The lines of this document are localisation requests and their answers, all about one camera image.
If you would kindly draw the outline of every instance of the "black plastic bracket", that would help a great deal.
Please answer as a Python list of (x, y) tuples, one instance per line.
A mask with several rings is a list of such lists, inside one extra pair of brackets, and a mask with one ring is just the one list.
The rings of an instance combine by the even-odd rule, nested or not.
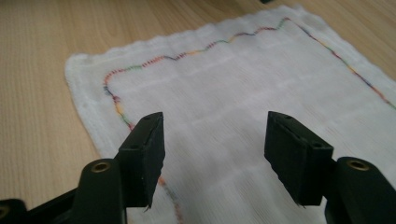
[(126, 207), (151, 207), (165, 157), (163, 113), (143, 117), (115, 159), (88, 164), (78, 187), (27, 211), (0, 201), (0, 224), (126, 223)]
[(396, 191), (370, 162), (344, 157), (291, 116), (269, 112), (264, 157), (291, 198), (320, 205), (329, 224), (396, 223)]

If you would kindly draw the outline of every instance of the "white cloth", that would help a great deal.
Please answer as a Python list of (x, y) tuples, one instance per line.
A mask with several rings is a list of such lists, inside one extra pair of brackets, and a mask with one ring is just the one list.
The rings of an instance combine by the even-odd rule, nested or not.
[[(240, 35), (177, 61), (162, 58), (128, 70), (237, 33), (277, 27), (285, 17), (291, 21), (278, 30)], [(107, 74), (117, 73), (108, 88), (132, 123), (164, 113), (163, 178), (184, 223), (325, 223), (326, 201), (297, 206), (264, 158), (268, 111), (295, 117), (334, 146), (334, 159), (370, 161), (396, 186), (396, 110), (296, 23), (396, 103), (395, 82), (302, 8), (261, 11), (102, 55), (76, 54), (66, 63), (66, 79), (104, 158), (113, 158), (129, 133), (104, 90)], [(144, 211), (129, 209), (129, 217), (134, 223), (177, 223), (172, 200), (160, 186), (152, 208)]]

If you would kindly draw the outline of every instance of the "wooden table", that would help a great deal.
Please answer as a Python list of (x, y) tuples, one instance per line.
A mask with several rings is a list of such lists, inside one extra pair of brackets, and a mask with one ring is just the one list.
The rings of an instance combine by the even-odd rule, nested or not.
[(301, 4), (396, 78), (395, 0), (0, 0), (0, 199), (33, 208), (99, 159), (64, 78), (71, 54)]

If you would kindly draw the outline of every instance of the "brass screw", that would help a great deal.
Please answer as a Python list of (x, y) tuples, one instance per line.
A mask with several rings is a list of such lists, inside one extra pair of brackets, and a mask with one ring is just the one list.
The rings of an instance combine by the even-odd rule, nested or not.
[(103, 171), (106, 171), (108, 169), (110, 169), (110, 163), (102, 161), (93, 165), (91, 171), (94, 173), (102, 173)]
[(346, 164), (355, 170), (359, 170), (359, 171), (370, 170), (370, 166), (368, 166), (366, 163), (362, 161), (347, 161)]

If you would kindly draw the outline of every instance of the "colorful stitched border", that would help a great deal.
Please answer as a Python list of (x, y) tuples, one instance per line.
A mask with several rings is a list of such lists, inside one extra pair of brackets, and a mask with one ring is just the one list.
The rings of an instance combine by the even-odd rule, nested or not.
[[(122, 106), (120, 104), (120, 97), (115, 95), (110, 88), (108, 87), (109, 81), (111, 80), (112, 77), (114, 77), (115, 75), (118, 74), (122, 74), (122, 73), (126, 73), (129, 71), (134, 71), (134, 70), (142, 70), (144, 68), (147, 68), (148, 66), (155, 64), (155, 63), (159, 63), (163, 60), (171, 60), (171, 61), (178, 61), (184, 57), (187, 56), (191, 56), (191, 55), (195, 55), (195, 54), (199, 54), (199, 53), (203, 53), (206, 52), (212, 48), (214, 48), (217, 44), (231, 44), (233, 41), (235, 41), (235, 39), (239, 36), (254, 36), (257, 35), (259, 33), (261, 33), (262, 31), (277, 31), (280, 28), (283, 27), (284, 23), (286, 21), (291, 21), (293, 24), (295, 24), (296, 26), (298, 26), (304, 33), (306, 33), (307, 36), (309, 36), (310, 38), (312, 38), (313, 40), (315, 40), (316, 42), (318, 42), (322, 47), (326, 48), (335, 58), (337, 58), (338, 60), (340, 60), (348, 69), (349, 71), (357, 76), (361, 81), (363, 81), (368, 87), (370, 87), (381, 99), (382, 101), (384, 101), (387, 105), (389, 105), (391, 108), (396, 110), (396, 106), (391, 103), (386, 97), (385, 95), (379, 91), (376, 87), (374, 87), (367, 79), (365, 79), (364, 77), (362, 77), (345, 59), (341, 58), (333, 49), (331, 49), (327, 44), (325, 44), (324, 42), (318, 40), (317, 38), (315, 38), (314, 36), (312, 36), (303, 26), (299, 25), (298, 23), (292, 21), (289, 18), (283, 18), (280, 23), (278, 24), (277, 27), (259, 27), (256, 31), (254, 31), (253, 33), (237, 33), (233, 36), (231, 36), (228, 40), (217, 40), (214, 41), (210, 44), (208, 44), (205, 48), (203, 49), (197, 49), (197, 50), (192, 50), (192, 51), (187, 51), (187, 52), (182, 52), (180, 54), (178, 54), (176, 57), (172, 57), (172, 56), (168, 56), (168, 55), (161, 55), (161, 56), (157, 56), (154, 57), (148, 61), (146, 61), (145, 63), (142, 64), (138, 64), (138, 65), (132, 65), (129, 67), (125, 67), (125, 68), (120, 68), (120, 69), (116, 69), (111, 71), (110, 73), (108, 73), (105, 77), (104, 80), (104, 90), (105, 93), (107, 95), (110, 95), (113, 99), (114, 102), (114, 106), (115, 109), (117, 111), (117, 113), (120, 115), (121, 119), (123, 120), (123, 122), (128, 126), (128, 128), (130, 130), (132, 130), (134, 128), (134, 124), (128, 120), (128, 118), (125, 116), (125, 113), (122, 110)], [(183, 216), (181, 215), (180, 212), (180, 206), (178, 204), (177, 201), (177, 196), (176, 194), (170, 190), (167, 186), (166, 186), (166, 182), (163, 179), (163, 177), (160, 177), (159, 179), (159, 184), (160, 186), (164, 187), (166, 193), (168, 194), (168, 196), (171, 198), (174, 207), (175, 207), (175, 214), (177, 217), (177, 223), (181, 224), (183, 223)]]

